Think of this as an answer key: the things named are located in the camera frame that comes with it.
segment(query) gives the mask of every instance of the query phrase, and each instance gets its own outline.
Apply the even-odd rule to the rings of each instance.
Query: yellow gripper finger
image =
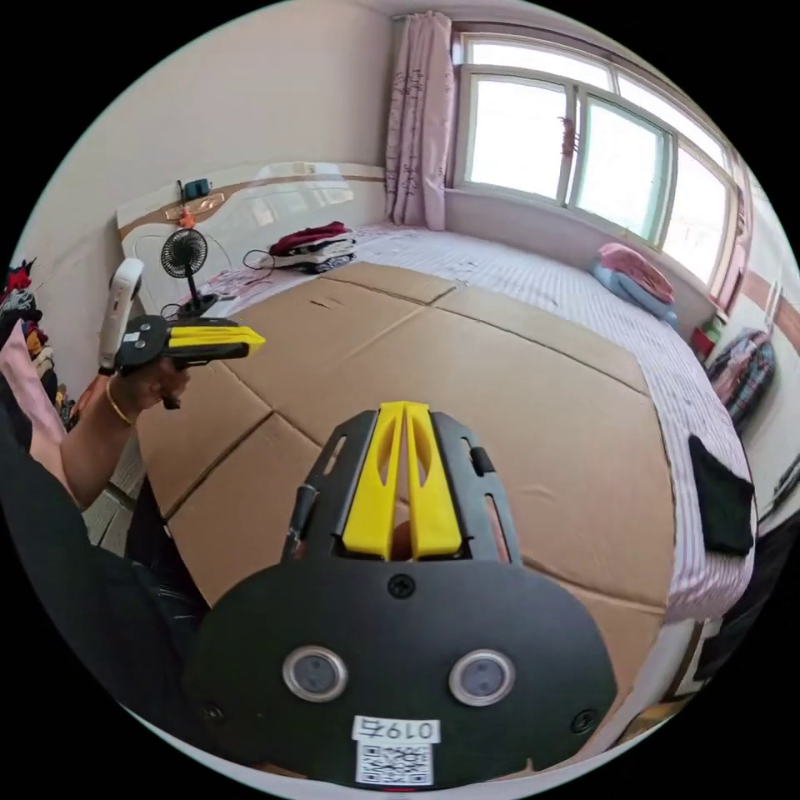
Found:
[[[247,344],[255,352],[264,344],[263,336],[251,327],[179,326],[169,335],[170,348],[208,347],[217,344]]]
[[[412,555],[415,560],[455,555],[462,544],[461,531],[425,403],[406,403],[406,436]]]
[[[385,402],[378,412],[342,537],[350,553],[378,556],[385,561],[391,555],[404,405]],[[384,465],[385,483],[381,478]]]

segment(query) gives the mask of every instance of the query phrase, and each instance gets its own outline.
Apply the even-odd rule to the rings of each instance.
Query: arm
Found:
[[[130,377],[114,376],[109,384],[113,403],[101,392],[60,446],[34,431],[31,455],[59,480],[78,506],[88,508],[114,474],[139,415],[161,402],[164,393],[180,395],[187,382],[188,374],[176,372],[166,359]]]

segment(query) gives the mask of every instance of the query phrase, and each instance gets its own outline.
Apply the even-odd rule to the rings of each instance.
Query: pillow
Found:
[[[628,275],[662,303],[673,304],[672,284],[641,253],[616,242],[602,245],[598,253],[605,268]]]

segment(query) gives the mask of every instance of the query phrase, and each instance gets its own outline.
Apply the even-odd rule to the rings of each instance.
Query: cardboard box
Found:
[[[503,295],[365,263],[238,319],[266,345],[198,370],[200,393],[181,412],[150,415],[140,434],[210,603],[279,559],[297,486],[340,422],[419,401],[478,435],[526,564],[584,603],[611,655],[617,705],[629,694],[663,622],[674,549],[667,457],[633,355]],[[400,495],[402,513],[403,480]]]

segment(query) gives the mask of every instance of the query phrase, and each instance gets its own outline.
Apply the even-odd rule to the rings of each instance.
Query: electric fan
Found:
[[[192,298],[180,305],[179,319],[201,317],[217,300],[216,294],[198,294],[194,283],[196,273],[206,262],[208,242],[193,227],[183,227],[173,233],[161,251],[161,266],[171,278],[186,278]]]

